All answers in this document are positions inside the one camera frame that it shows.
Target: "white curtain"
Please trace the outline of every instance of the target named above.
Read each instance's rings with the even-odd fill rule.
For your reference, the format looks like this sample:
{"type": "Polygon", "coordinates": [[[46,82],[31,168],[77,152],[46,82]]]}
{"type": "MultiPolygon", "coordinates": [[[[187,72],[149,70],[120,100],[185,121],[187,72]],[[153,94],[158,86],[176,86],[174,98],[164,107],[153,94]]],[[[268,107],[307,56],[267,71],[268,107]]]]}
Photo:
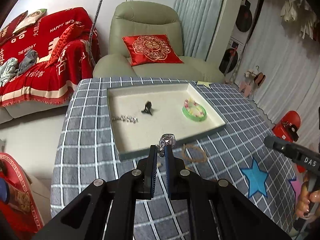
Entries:
{"type": "Polygon", "coordinates": [[[299,37],[299,21],[282,21],[283,4],[284,0],[264,1],[235,83],[239,85],[244,72],[258,65],[266,79],[254,95],[255,103],[273,123],[288,111],[297,111],[298,143],[308,147],[319,142],[320,45],[299,37]]]}
{"type": "Polygon", "coordinates": [[[185,56],[206,60],[221,4],[222,0],[176,0],[185,56]]]}

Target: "red bag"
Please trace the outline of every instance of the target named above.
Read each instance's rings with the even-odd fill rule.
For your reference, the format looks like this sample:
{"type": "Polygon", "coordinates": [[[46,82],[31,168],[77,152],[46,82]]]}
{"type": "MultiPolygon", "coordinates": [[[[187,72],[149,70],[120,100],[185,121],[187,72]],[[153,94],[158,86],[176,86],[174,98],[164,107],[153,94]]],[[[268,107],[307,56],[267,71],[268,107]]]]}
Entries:
{"type": "Polygon", "coordinates": [[[21,192],[28,195],[30,199],[30,211],[21,212],[11,208],[10,205],[0,201],[0,210],[8,221],[9,225],[20,240],[30,240],[32,236],[43,227],[43,221],[33,200],[29,182],[23,169],[19,164],[6,153],[0,153],[0,160],[7,168],[7,176],[1,173],[1,177],[21,192]]]}

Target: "hand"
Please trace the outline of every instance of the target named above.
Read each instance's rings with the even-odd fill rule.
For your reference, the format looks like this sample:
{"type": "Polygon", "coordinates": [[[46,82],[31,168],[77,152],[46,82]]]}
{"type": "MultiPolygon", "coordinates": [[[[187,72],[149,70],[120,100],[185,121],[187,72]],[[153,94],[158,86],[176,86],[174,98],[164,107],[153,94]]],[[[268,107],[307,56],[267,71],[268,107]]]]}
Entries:
{"type": "MultiPolygon", "coordinates": [[[[301,193],[298,197],[298,203],[296,205],[296,215],[297,217],[303,217],[304,213],[309,212],[309,204],[310,202],[313,203],[320,203],[320,190],[312,192],[311,194],[308,192],[308,180],[309,175],[308,173],[303,178],[303,184],[301,187],[301,193]]],[[[320,206],[318,207],[315,218],[320,216],[320,206]]]]}

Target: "green bangle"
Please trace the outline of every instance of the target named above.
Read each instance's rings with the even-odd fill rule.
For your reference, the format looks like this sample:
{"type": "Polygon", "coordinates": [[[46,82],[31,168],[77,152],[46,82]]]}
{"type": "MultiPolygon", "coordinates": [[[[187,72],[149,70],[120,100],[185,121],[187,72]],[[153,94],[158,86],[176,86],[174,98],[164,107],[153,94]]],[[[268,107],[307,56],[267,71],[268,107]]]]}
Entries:
{"type": "Polygon", "coordinates": [[[186,99],[184,101],[182,112],[187,118],[195,122],[201,122],[207,118],[205,109],[192,99],[186,99]]]}

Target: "slipper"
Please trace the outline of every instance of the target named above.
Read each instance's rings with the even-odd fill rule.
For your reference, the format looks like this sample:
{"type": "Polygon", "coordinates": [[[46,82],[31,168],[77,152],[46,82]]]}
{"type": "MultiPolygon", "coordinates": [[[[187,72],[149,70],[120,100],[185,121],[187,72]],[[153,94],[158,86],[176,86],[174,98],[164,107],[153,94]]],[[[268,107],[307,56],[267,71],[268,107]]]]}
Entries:
{"type": "Polygon", "coordinates": [[[253,80],[254,80],[254,83],[259,87],[264,82],[265,79],[266,79],[266,75],[260,72],[253,80]]]}
{"type": "Polygon", "coordinates": [[[251,86],[250,85],[247,85],[247,87],[245,88],[244,90],[244,97],[248,97],[251,93],[251,86]]]}
{"type": "Polygon", "coordinates": [[[260,85],[262,85],[262,83],[264,82],[265,79],[266,79],[266,75],[263,75],[262,80],[257,84],[258,87],[259,87],[260,85]]]}
{"type": "Polygon", "coordinates": [[[263,79],[263,73],[260,72],[253,80],[254,83],[258,85],[258,83],[263,79]]]}
{"type": "Polygon", "coordinates": [[[239,92],[242,92],[242,90],[244,90],[245,87],[246,87],[246,84],[245,84],[244,81],[242,81],[242,82],[240,83],[240,86],[239,86],[239,92]]]}

